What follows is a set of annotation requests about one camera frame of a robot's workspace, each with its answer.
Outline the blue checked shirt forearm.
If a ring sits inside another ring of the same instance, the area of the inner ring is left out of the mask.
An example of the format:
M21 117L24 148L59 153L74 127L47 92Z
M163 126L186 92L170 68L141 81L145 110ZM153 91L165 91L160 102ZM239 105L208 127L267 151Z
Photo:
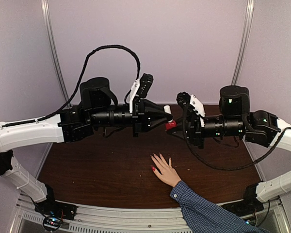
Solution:
M180 181L170 192L179 203L182 216L194 233L267 233L263 228L247 224L243 219L196 194Z

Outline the white nail polish cap brush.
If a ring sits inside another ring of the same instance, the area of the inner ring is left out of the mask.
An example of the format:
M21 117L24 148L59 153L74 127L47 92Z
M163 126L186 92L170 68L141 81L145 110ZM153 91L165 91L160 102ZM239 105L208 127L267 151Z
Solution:
M164 109L164 112L166 114L168 114L168 116L167 116L168 123L171 123L173 121L173 116L172 116L172 112L171 112L170 106L169 105L165 105L163 107L163 109Z

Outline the pale hand with long nails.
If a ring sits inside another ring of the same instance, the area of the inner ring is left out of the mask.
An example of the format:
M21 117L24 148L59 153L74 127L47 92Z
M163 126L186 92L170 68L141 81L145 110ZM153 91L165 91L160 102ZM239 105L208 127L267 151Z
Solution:
M152 166L152 171L156 177L172 188L176 187L176 185L181 181L181 178L172 167L171 157L168 158L168 161L165 160L161 153L159 153L159 155L153 154L150 157L155 164Z

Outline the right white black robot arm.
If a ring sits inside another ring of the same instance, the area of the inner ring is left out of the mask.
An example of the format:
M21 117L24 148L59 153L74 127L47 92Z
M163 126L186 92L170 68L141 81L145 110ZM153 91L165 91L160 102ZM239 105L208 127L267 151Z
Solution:
M249 90L246 87L228 85L221 88L220 114L216 116L206 116L204 105L195 95L180 92L176 100L183 110L182 118L168 123L166 131L183 139L192 155L208 167L226 170L208 163L194 150L195 147L203 149L205 138L213 138L220 143L224 137L238 137L268 148L263 156L247 165L234 167L234 171L256 165L276 148L291 152L291 125L264 110L251 112Z

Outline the red nail polish bottle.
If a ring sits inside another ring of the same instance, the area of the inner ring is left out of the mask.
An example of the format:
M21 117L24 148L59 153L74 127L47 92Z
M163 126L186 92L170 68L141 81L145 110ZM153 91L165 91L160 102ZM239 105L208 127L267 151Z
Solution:
M166 131L171 130L171 129L175 128L176 126L177 126L177 123L175 121L168 122L165 124L165 130Z

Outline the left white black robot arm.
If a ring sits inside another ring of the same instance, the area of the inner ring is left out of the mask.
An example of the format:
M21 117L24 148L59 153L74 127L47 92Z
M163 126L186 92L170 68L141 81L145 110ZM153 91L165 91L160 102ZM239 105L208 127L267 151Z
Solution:
M60 205L52 189L34 178L13 156L13 149L44 143L76 142L99 128L131 127L133 136L173 120L170 107L146 99L153 77L144 74L131 88L129 105L119 104L107 78L96 77L80 85L81 102L50 116L21 122L0 121L0 176L26 193L50 216Z

